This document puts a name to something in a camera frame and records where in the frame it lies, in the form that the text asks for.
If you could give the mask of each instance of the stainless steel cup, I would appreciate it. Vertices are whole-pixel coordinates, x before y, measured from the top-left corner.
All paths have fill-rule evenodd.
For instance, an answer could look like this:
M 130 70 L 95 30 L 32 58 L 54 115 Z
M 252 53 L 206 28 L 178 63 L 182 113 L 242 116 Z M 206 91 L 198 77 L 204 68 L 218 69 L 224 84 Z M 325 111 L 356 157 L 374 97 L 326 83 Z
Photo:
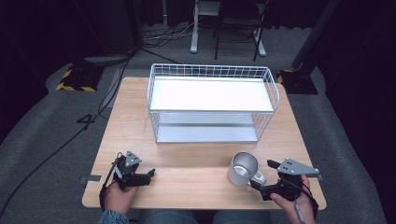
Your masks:
M 248 152 L 238 152 L 233 156 L 227 176 L 236 186 L 249 185 L 250 179 L 261 183 L 262 186 L 266 181 L 265 176 L 259 171 L 259 162 Z

